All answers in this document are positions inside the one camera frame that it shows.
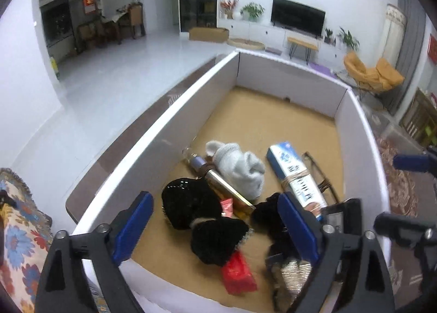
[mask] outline purple mat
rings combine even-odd
[[[322,66],[317,63],[309,63],[308,66],[311,67],[311,69],[316,70],[326,76],[336,78],[335,75],[331,72],[331,70],[326,66]]]

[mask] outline white curtain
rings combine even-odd
[[[397,7],[388,4],[384,29],[377,49],[376,62],[383,57],[392,67],[396,67],[404,39],[405,26],[405,15]]]

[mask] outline gray curtain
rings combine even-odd
[[[422,49],[426,22],[425,10],[418,0],[398,0],[398,8],[407,17],[404,40],[396,64],[396,70],[405,78],[405,81],[381,94],[382,103],[390,114],[395,114],[398,110],[411,83]]]

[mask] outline potted plant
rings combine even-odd
[[[329,28],[325,28],[325,31],[326,31],[325,43],[331,44],[331,37],[332,37],[333,31],[330,30]]]
[[[357,38],[353,37],[349,30],[346,33],[342,27],[340,27],[340,29],[341,31],[337,34],[337,36],[340,38],[342,43],[350,50],[358,50],[360,42],[357,40]]]
[[[264,13],[265,8],[255,2],[250,2],[240,10],[240,14],[248,14],[249,20],[255,22]]]
[[[225,15],[228,19],[234,19],[234,8],[237,6],[238,0],[220,1],[220,7],[225,10]]]

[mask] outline toothpaste box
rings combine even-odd
[[[305,210],[321,219],[320,210],[327,206],[317,184],[304,162],[288,141],[272,145],[267,160],[281,181],[284,191],[290,191]]]

